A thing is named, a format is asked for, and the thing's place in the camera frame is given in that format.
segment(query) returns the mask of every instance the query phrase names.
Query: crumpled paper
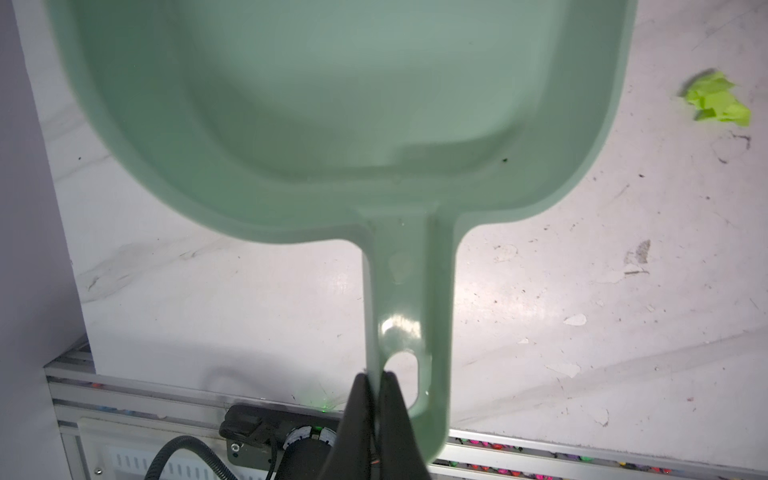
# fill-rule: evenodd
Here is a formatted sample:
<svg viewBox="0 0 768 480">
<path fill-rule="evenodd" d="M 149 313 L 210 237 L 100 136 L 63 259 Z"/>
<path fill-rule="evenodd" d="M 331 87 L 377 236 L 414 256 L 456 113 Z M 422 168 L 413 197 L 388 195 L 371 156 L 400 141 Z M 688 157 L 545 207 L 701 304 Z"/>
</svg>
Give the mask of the crumpled paper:
<svg viewBox="0 0 768 480">
<path fill-rule="evenodd" d="M 722 71 L 699 77 L 685 93 L 688 103 L 699 111 L 696 121 L 714 119 L 749 126 L 752 112 L 728 91 L 733 86 Z"/>
</svg>

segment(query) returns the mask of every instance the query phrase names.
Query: white marble table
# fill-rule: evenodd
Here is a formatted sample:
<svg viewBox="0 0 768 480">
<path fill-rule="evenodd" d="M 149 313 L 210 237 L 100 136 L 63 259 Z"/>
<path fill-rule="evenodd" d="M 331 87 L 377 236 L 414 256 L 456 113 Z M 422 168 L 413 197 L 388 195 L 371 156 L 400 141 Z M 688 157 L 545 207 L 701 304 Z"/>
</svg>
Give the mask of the white marble table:
<svg viewBox="0 0 768 480">
<path fill-rule="evenodd" d="M 768 469 L 767 3 L 641 1 L 588 176 L 464 239 L 454 427 Z M 40 1 L 15 10 L 98 371 L 343 408 L 359 249 L 233 240 L 161 204 L 85 121 Z M 676 93 L 706 68 L 751 127 L 691 120 Z"/>
</svg>

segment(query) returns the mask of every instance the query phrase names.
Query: green dustpan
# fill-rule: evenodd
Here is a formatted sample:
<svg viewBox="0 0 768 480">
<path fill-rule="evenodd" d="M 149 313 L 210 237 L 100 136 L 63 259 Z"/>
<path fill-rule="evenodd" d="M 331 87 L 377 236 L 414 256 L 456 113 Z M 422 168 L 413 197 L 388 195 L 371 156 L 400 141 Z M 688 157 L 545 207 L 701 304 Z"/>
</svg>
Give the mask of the green dustpan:
<svg viewBox="0 0 768 480">
<path fill-rule="evenodd" d="M 71 84 L 115 157 L 183 214 L 367 257 L 367 368 L 419 361 L 422 456 L 448 430 L 454 256 L 586 172 L 634 0 L 50 0 Z"/>
</svg>

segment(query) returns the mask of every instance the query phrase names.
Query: black wire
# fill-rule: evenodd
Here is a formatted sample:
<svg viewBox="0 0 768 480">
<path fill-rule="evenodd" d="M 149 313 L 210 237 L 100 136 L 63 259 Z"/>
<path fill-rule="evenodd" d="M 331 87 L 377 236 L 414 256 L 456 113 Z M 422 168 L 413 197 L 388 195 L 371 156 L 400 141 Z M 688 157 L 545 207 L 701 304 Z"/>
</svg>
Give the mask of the black wire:
<svg viewBox="0 0 768 480">
<path fill-rule="evenodd" d="M 224 463 L 222 463 L 218 455 L 208 448 L 208 445 L 205 445 L 200 440 L 190 437 L 189 435 L 176 437 L 163 445 L 163 448 L 154 456 L 152 463 L 149 465 L 144 480 L 159 480 L 160 475 L 163 473 L 163 468 L 165 468 L 165 464 L 168 463 L 168 459 L 178 449 L 189 450 L 200 457 L 200 459 L 203 460 L 203 462 L 205 462 L 205 464 L 208 465 L 221 480 L 237 480 L 237 477 Z M 276 455 L 276 449 L 274 447 L 272 455 Z"/>
<path fill-rule="evenodd" d="M 264 480 L 270 480 L 270 478 L 272 478 L 272 474 L 275 472 L 275 465 L 277 465 L 277 439 L 275 438 L 275 435 L 272 435 L 270 443 L 272 444 L 272 459 L 270 460 L 270 470 L 266 473 Z"/>
</svg>

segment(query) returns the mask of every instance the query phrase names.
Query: marble surface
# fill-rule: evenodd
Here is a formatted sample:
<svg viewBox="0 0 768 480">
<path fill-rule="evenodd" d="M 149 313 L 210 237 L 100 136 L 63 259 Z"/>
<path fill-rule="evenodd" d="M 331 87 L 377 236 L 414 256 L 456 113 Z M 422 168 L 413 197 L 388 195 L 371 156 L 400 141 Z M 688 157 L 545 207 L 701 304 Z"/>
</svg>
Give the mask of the marble surface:
<svg viewBox="0 0 768 480">
<path fill-rule="evenodd" d="M 452 426 L 768 469 L 767 4 L 641 0 L 589 174 L 462 241 Z M 15 10 L 99 373 L 343 408 L 359 249 L 233 240 L 164 206 L 84 119 L 40 1 Z M 749 128 L 691 120 L 677 93 L 707 68 Z"/>
</svg>

